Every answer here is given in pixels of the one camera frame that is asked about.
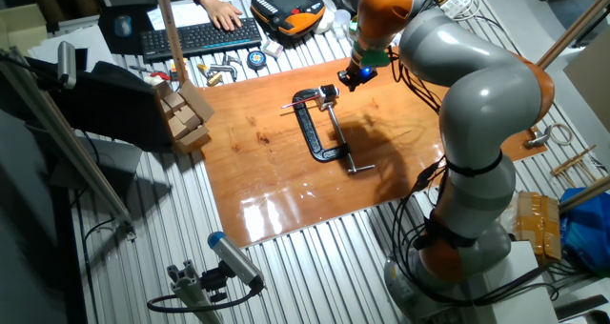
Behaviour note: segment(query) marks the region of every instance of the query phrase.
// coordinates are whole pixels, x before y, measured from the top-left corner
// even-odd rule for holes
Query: cardboard box
[[[159,108],[159,111],[163,113],[163,115],[165,115],[162,105],[162,99],[165,98],[167,95],[173,93],[172,88],[167,82],[163,82],[154,86],[154,89],[156,90],[154,98],[157,103],[157,107]],[[182,85],[182,88],[178,92],[180,93],[180,96],[184,99],[186,105],[189,106],[190,110],[192,110],[196,117],[198,117],[198,119],[202,120],[203,122],[202,125],[198,126],[192,131],[189,131],[186,135],[178,135],[173,137],[174,148],[177,151],[189,153],[195,151],[196,149],[199,149],[210,139],[210,137],[208,136],[209,130],[205,127],[205,123],[212,118],[214,110],[212,109],[210,104],[208,104],[208,102],[201,96],[201,94],[199,94],[197,88],[191,81],[187,80],[187,82]],[[170,121],[174,120],[178,120],[178,122],[180,122],[179,118],[173,113],[171,113],[171,117],[168,118],[168,120],[166,121],[169,132],[172,131],[172,128],[170,127]]]
[[[170,124],[170,131],[175,139],[181,139],[190,132],[177,116],[170,118],[168,124]]]
[[[163,108],[163,113],[165,114],[165,119],[170,119],[173,117],[172,108],[165,101],[161,101],[161,107]]]
[[[184,124],[189,131],[193,131],[201,125],[201,119],[191,110],[189,106],[183,107],[180,111],[175,114],[178,119]]]
[[[0,10],[0,49],[17,47],[24,56],[47,39],[47,21],[38,5]]]
[[[519,192],[514,234],[517,240],[532,244],[540,265],[561,261],[558,201],[536,192]]]
[[[163,97],[163,101],[170,106],[173,113],[177,113],[186,104],[182,96],[177,92],[173,91]]]

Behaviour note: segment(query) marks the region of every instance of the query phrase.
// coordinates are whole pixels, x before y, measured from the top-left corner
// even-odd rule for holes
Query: blue light
[[[360,71],[360,77],[368,78],[369,76],[371,76],[372,71],[373,70],[370,67],[366,67],[365,69]]]

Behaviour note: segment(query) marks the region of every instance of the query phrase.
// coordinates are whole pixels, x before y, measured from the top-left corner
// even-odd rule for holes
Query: orange controller
[[[252,0],[250,9],[263,29],[297,38],[314,28],[326,7],[322,0]]]

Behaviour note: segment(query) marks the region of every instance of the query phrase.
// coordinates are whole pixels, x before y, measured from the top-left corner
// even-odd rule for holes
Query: desk
[[[343,58],[200,89],[216,110],[207,124],[210,142],[201,151],[222,227],[238,247],[399,199],[443,155],[437,114],[397,83],[390,67],[348,92],[336,77],[348,63]],[[315,161],[293,109],[280,109],[297,91],[328,84],[341,91],[335,113],[356,165],[375,169],[348,175],[345,161]],[[427,88],[440,99],[447,92]],[[323,146],[338,146],[329,114],[314,102],[309,108]],[[529,133],[518,133],[502,149],[513,160],[546,151],[525,149],[528,139]]]
[[[247,10],[250,0],[228,1],[244,11],[244,16],[250,16]],[[497,20],[489,9],[489,4],[483,0],[480,15]],[[57,34],[95,22],[93,18],[64,23]],[[494,44],[513,50],[504,34],[486,23],[467,20],[461,25]],[[251,71],[245,65],[239,68],[237,81],[334,61],[347,57],[350,48],[346,41],[337,41],[331,32],[308,35],[292,43],[277,61],[270,59],[268,67],[262,71]],[[242,61],[245,61],[247,53],[246,50],[234,51]],[[141,56],[114,57],[116,63],[124,68],[137,65],[166,71],[170,65],[144,65]],[[188,59],[189,74],[194,76],[192,79],[196,86],[205,86],[196,64],[219,63],[222,57],[218,53]],[[142,76],[137,71],[131,72]],[[223,78],[231,82],[230,75]],[[543,130],[554,122],[574,129],[557,105],[539,124],[539,129]],[[549,172],[569,156],[582,152],[585,149],[582,142],[584,140],[576,132],[572,146],[559,147],[549,142],[548,152],[515,163],[517,191],[541,192],[559,197],[569,185],[562,180],[551,179]],[[584,162],[600,177],[588,158]],[[587,175],[580,171],[569,173],[579,187],[583,187],[588,180]],[[163,192],[151,181],[169,187],[169,192]],[[430,200],[435,201],[436,190],[416,194],[411,202],[413,208],[428,213],[431,210],[428,195]],[[84,232],[110,217],[107,210],[87,195],[79,203],[83,209]],[[383,284],[383,263],[390,250],[387,228],[393,220],[393,206],[396,206],[396,202],[370,207],[245,248],[245,254],[265,275],[268,289],[262,297],[257,296],[238,307],[220,311],[225,322],[404,322]],[[165,269],[167,266],[180,265],[189,258],[202,272],[214,268],[218,263],[216,255],[207,246],[207,238],[211,232],[223,228],[201,154],[143,153],[132,191],[127,196],[127,207],[132,211],[133,228],[137,234],[133,243],[120,235],[113,236],[110,230],[93,233],[87,243],[92,258],[92,285],[100,322],[195,323],[190,315],[151,313],[146,309],[145,302],[172,293]],[[80,237],[81,224],[75,210],[72,210],[72,219],[74,235]],[[409,224],[405,221],[404,225],[408,230]],[[80,239],[76,239],[76,246],[83,271]],[[82,284],[89,322],[94,323],[92,299],[85,275],[82,275]],[[227,294],[229,299],[236,300],[245,291],[239,281],[232,279]]]

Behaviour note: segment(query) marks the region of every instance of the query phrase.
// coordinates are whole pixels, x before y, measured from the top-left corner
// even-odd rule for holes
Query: paper
[[[99,61],[116,65],[104,35],[97,25],[46,39],[40,43],[40,46],[28,50],[28,53],[33,58],[49,63],[57,63],[57,48],[59,48],[61,42],[68,42],[74,45],[76,49],[87,49],[86,71],[91,72]]]
[[[186,26],[210,23],[210,17],[206,10],[191,2],[188,4],[172,5],[173,21],[177,28]],[[163,15],[161,9],[151,10],[148,12],[151,19],[152,27],[155,30],[164,30]]]

